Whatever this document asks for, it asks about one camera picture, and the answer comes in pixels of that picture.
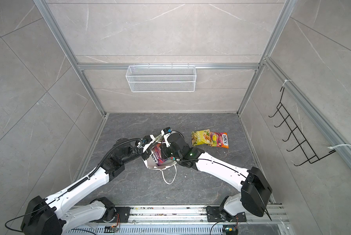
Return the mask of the floral paper gift bag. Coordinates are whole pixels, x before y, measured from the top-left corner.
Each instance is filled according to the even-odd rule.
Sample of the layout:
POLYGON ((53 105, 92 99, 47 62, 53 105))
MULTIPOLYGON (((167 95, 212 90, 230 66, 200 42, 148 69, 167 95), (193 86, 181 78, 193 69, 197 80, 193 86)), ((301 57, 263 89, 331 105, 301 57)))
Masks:
POLYGON ((171 185, 177 176, 176 161, 173 157, 165 157, 161 149, 162 145, 163 142, 155 142, 155 145, 151 149, 146 150, 145 153, 147 153, 148 158, 143 161, 147 169, 160 171, 164 182, 167 185, 171 185), (174 177, 171 181, 167 181, 164 172, 172 167, 175 170, 174 177))

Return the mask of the yellow green snack packet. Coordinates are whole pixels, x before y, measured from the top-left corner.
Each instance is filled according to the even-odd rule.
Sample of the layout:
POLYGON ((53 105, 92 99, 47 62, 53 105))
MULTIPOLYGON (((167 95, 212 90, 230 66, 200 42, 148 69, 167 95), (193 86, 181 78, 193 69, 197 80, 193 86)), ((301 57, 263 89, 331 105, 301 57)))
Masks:
POLYGON ((192 138, 192 145, 199 146, 199 145, 210 145, 211 138, 210 138, 210 130, 201 130, 201 131, 193 131, 191 133, 192 138))

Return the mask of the orange pink Fox's candy packet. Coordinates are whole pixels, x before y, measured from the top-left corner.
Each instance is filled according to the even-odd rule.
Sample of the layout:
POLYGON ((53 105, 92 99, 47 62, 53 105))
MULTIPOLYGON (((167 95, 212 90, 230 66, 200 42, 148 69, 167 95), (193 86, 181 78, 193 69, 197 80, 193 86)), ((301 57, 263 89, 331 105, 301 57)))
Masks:
POLYGON ((210 144, 211 147, 222 147, 229 148, 227 133, 210 132, 210 144))

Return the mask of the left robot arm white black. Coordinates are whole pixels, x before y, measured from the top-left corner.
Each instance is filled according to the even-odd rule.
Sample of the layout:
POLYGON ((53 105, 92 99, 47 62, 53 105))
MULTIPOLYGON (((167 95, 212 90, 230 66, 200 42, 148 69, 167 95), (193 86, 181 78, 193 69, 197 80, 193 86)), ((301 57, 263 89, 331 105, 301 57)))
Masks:
POLYGON ((116 178, 125 164, 148 157, 154 136, 144 139, 120 139, 97 166, 83 178, 46 198, 37 196, 27 206, 20 231, 26 235, 62 235, 90 221, 118 219, 115 205, 106 197, 79 208, 74 206, 97 188, 116 178))

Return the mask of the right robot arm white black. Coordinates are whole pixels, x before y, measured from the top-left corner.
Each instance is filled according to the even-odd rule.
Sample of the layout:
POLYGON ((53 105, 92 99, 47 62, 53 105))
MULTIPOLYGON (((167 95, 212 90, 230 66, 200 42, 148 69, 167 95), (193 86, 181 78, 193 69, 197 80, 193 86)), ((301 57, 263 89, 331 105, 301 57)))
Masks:
POLYGON ((221 161, 197 147, 190 147, 178 132, 165 134, 161 150, 177 164, 208 173, 233 186, 238 193, 227 196, 219 206, 219 214, 225 221, 248 211, 257 217, 269 215, 267 205, 272 194, 262 171, 256 167, 251 169, 233 166, 221 161))

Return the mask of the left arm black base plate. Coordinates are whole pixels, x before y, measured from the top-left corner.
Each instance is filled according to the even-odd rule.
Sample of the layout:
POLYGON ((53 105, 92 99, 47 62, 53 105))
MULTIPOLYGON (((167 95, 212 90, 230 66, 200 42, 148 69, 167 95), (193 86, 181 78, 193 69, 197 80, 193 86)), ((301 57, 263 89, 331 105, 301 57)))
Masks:
POLYGON ((101 219, 93 220, 96 223, 127 223, 130 215, 130 207, 115 207, 114 209, 107 209, 101 219))

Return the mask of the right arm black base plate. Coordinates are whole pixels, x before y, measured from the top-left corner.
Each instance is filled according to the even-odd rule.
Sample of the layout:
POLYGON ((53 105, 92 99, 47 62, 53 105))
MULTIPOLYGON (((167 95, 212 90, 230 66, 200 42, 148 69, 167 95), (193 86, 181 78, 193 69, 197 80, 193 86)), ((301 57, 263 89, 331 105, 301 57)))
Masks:
POLYGON ((208 222, 247 222, 245 212, 241 212, 236 216, 233 216, 219 207, 207 206, 205 209, 208 222))

